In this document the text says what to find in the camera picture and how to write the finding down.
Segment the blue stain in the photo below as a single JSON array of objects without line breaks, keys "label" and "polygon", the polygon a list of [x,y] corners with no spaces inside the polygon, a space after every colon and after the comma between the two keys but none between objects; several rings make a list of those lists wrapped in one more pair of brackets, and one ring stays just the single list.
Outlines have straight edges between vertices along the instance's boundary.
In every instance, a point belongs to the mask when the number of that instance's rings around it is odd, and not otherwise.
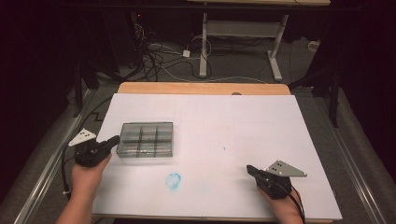
[{"label": "blue stain", "polygon": [[177,190],[178,184],[180,183],[181,176],[179,174],[173,173],[166,177],[166,185],[172,191]]}]

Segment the table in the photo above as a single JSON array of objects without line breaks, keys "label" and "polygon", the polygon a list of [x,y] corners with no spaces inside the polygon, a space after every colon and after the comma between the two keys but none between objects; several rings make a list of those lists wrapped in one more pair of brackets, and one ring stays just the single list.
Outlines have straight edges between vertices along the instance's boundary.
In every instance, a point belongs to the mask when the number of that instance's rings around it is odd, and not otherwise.
[{"label": "table", "polygon": [[[253,4],[253,5],[281,5],[281,6],[328,6],[330,0],[189,0],[193,2],[228,3],[228,4]],[[204,13],[202,28],[202,48],[200,59],[200,77],[206,77],[207,56],[206,42],[208,35],[232,35],[253,37],[274,37],[275,43],[272,50],[267,51],[268,61],[271,65],[276,81],[282,80],[279,66],[276,62],[276,54],[282,40],[283,32],[289,15],[283,15],[280,22],[257,22],[257,21],[210,21],[207,13]]]},{"label": "table", "polygon": [[[230,95],[236,92],[243,95]],[[282,159],[308,173],[291,180],[302,194],[307,222],[341,219],[284,85],[123,83],[97,140],[120,134],[122,123],[132,121],[174,122],[174,157],[121,159],[113,151],[93,205],[96,216],[273,221],[246,165],[264,168]],[[165,179],[174,174],[181,182],[169,189]]]}]

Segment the white table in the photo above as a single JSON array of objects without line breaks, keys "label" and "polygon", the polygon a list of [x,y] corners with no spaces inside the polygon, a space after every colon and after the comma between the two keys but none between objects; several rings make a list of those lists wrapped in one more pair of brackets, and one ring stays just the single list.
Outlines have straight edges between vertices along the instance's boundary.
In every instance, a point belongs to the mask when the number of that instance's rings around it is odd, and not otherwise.
[{"label": "white table", "polygon": [[[273,221],[246,165],[280,159],[308,173],[291,179],[307,222],[342,218],[294,96],[119,93],[97,139],[143,121],[174,122],[174,156],[121,159],[113,148],[97,216]],[[171,188],[166,180],[175,175]]]}]

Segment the desk leg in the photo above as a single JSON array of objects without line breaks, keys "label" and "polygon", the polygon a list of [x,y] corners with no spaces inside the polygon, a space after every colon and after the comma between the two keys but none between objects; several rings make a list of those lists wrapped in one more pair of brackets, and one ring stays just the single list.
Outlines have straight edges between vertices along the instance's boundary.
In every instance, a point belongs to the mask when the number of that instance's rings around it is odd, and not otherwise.
[{"label": "desk leg", "polygon": [[199,76],[206,77],[206,60],[207,60],[207,52],[206,52],[206,30],[207,24],[207,13],[204,13],[204,19],[202,21],[202,48],[201,48],[201,60],[199,65]]},{"label": "desk leg", "polygon": [[279,27],[277,29],[274,48],[273,48],[273,50],[268,50],[268,52],[267,52],[268,60],[270,62],[270,65],[271,65],[271,68],[272,68],[272,71],[274,74],[274,78],[276,81],[282,80],[282,76],[280,75],[279,66],[277,65],[277,62],[276,62],[276,53],[277,53],[277,50],[279,49],[280,41],[282,41],[282,35],[283,35],[283,32],[285,31],[286,22],[288,21],[288,17],[289,17],[289,15],[284,15],[282,17],[282,22],[279,24]]}]

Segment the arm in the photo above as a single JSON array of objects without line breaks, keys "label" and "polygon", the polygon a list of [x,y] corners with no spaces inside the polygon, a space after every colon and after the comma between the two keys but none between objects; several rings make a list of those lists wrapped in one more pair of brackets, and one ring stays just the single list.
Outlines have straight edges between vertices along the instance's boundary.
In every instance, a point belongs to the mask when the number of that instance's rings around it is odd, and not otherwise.
[{"label": "arm", "polygon": [[102,172],[110,161],[111,154],[95,167],[75,164],[72,169],[73,192],[70,201],[62,211],[57,224],[91,223],[92,205],[97,188],[102,180]]},{"label": "arm", "polygon": [[[271,205],[274,215],[278,219],[280,224],[302,224],[303,221],[300,217],[299,207],[291,200],[286,197],[285,199],[272,200],[262,189],[257,188],[259,193],[268,201]],[[293,189],[291,195],[301,205],[297,192]]]}]

